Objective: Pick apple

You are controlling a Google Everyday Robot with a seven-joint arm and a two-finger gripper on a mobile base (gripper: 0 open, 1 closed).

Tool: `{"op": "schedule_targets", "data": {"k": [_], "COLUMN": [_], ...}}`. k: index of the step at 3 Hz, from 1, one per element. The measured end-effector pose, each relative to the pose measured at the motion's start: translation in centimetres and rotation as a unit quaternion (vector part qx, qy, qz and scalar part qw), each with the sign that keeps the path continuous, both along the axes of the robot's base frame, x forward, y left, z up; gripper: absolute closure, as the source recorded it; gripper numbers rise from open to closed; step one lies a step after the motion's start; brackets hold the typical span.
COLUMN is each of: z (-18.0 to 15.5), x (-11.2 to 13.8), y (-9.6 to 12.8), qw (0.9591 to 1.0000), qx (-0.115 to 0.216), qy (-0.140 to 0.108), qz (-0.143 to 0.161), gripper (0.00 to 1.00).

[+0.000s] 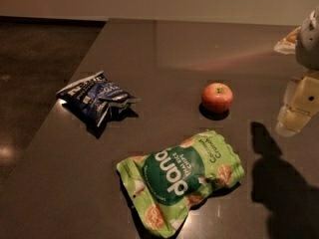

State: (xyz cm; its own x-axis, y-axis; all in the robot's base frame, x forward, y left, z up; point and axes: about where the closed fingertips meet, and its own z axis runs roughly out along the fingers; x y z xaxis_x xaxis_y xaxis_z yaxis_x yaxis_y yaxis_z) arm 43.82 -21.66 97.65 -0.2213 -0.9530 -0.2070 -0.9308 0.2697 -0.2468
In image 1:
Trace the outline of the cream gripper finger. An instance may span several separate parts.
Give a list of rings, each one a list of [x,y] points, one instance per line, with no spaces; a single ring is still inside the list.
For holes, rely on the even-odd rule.
[[[300,30],[301,28],[297,27],[286,37],[278,41],[274,46],[274,51],[284,55],[294,55],[296,49],[296,39]]]
[[[293,136],[319,112],[319,72],[292,78],[286,88],[276,125],[282,136]]]

